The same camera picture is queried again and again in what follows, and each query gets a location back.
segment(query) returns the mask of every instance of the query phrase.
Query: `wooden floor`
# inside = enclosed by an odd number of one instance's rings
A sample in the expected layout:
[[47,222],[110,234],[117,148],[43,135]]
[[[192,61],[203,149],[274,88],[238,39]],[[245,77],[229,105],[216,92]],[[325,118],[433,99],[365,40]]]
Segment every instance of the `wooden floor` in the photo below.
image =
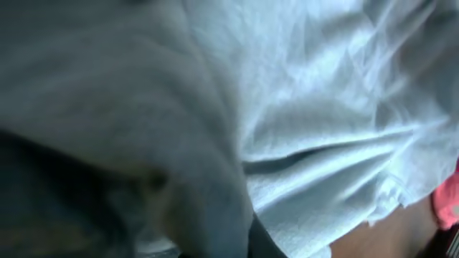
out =
[[436,230],[430,200],[425,199],[397,209],[373,227],[357,227],[331,245],[333,258],[413,258]]

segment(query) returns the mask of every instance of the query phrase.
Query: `dark fabric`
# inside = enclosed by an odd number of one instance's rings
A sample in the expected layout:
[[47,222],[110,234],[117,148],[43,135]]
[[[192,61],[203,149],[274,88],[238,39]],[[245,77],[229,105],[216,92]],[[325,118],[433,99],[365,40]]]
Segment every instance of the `dark fabric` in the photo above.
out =
[[102,174],[0,132],[0,257],[132,257]]

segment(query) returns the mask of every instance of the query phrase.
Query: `red object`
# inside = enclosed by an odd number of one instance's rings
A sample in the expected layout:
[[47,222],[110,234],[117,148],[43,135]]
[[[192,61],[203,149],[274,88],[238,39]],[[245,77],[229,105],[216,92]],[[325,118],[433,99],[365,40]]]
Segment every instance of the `red object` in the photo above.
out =
[[454,174],[433,192],[432,207],[441,229],[448,230],[459,221],[459,161]]

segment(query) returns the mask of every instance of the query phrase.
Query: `light blue fabric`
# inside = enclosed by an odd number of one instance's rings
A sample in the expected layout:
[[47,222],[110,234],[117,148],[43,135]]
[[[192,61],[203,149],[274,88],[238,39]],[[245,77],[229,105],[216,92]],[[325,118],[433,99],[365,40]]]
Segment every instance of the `light blue fabric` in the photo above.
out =
[[[174,176],[196,186],[239,182],[220,171],[243,163],[289,257],[327,253],[453,172],[455,1],[34,5],[1,10],[2,128],[121,173],[186,171]],[[222,162],[210,173],[187,153]]]

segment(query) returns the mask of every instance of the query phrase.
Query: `red cloth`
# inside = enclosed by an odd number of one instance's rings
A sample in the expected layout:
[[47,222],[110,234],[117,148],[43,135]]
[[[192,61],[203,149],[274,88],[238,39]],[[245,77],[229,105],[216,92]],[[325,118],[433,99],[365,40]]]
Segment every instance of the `red cloth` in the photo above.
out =
[[454,174],[433,192],[432,207],[441,229],[450,229],[459,221],[459,161]]

